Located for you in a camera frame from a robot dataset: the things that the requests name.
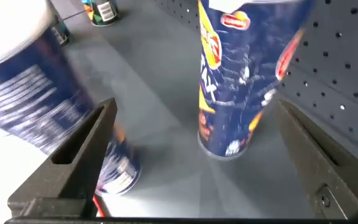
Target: small can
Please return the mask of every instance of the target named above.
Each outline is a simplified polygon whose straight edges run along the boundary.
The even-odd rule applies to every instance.
[[[64,47],[70,43],[70,32],[68,31],[66,24],[64,23],[62,17],[59,15],[55,6],[53,6],[50,1],[48,1],[48,3],[53,15],[51,30],[55,34],[57,42],[60,44],[60,46]]]
[[[1,1],[6,4],[0,3],[5,12],[0,20],[8,22],[0,27],[0,128],[49,155],[95,104],[57,42],[48,4],[44,0],[22,0],[23,5],[33,9],[32,20],[23,22],[24,16],[17,13],[21,5]],[[11,27],[18,23],[18,32],[12,33]],[[124,132],[114,128],[99,189],[114,182],[115,186],[108,185],[107,190],[122,194],[139,175],[139,161],[127,145]]]
[[[199,0],[201,148],[239,157],[276,92],[313,0]]]
[[[82,3],[94,26],[109,26],[119,19],[115,0],[82,0]]]
[[[96,193],[122,195],[139,179],[140,162],[128,145],[123,129],[115,125],[96,186]]]

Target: logo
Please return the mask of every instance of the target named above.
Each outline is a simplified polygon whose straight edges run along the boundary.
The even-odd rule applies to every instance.
[[[303,30],[299,30],[292,38],[290,43],[285,47],[283,53],[280,55],[276,65],[276,77],[278,80],[282,80],[285,76],[285,71],[290,64],[292,55],[295,53],[296,47],[302,38]]]
[[[221,39],[214,31],[211,21],[204,10],[203,5],[198,1],[199,15],[200,15],[200,31],[201,43],[206,56],[206,61],[209,68],[212,70],[217,69],[221,65],[222,60],[222,45]]]
[[[251,20],[245,12],[237,11],[233,15],[226,13],[223,14],[221,17],[221,23],[230,28],[246,30],[248,29]]]

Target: red logo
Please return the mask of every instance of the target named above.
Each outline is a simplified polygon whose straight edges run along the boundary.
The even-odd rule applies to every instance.
[[[250,25],[250,19],[245,12],[237,11],[233,15],[226,13],[223,14],[221,17],[221,23],[230,28],[246,30]]]
[[[290,64],[292,55],[295,53],[296,47],[299,44],[300,39],[302,38],[303,30],[300,29],[295,36],[292,38],[290,43],[285,47],[283,53],[281,54],[280,58],[278,58],[276,64],[276,77],[278,80],[282,80],[285,76],[285,71]]]

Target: chip can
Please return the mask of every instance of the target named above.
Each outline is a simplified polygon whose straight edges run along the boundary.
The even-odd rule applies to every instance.
[[[217,159],[239,157],[302,36],[313,0],[199,0],[198,140]]]
[[[116,0],[82,0],[92,25],[104,27],[119,19]]]
[[[48,3],[21,3],[32,10],[26,15],[18,14],[21,5],[0,0],[0,21],[5,21],[0,27],[0,128],[49,155],[95,104],[57,42]],[[116,186],[110,187],[114,190],[109,193],[121,194],[139,178],[140,164],[125,142],[123,131],[114,128],[113,133],[98,189],[114,182]]]
[[[63,21],[59,12],[56,10],[55,6],[53,6],[50,1],[48,1],[48,3],[53,15],[51,30],[55,34],[57,42],[60,44],[60,46],[64,47],[70,43],[70,32],[68,31],[65,22]]]

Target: yellow label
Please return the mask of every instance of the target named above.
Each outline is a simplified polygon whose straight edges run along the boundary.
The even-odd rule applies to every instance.
[[[210,112],[210,113],[215,113],[215,110],[212,109],[211,107],[209,107],[208,104],[205,102],[205,98],[204,98],[204,94],[203,94],[203,90],[201,89],[201,86],[200,86],[200,97],[199,97],[198,102],[199,102],[200,109]]]
[[[221,65],[221,39],[214,31],[201,1],[198,1],[198,10],[200,15],[201,43],[203,45],[206,61],[209,68],[215,70]]]

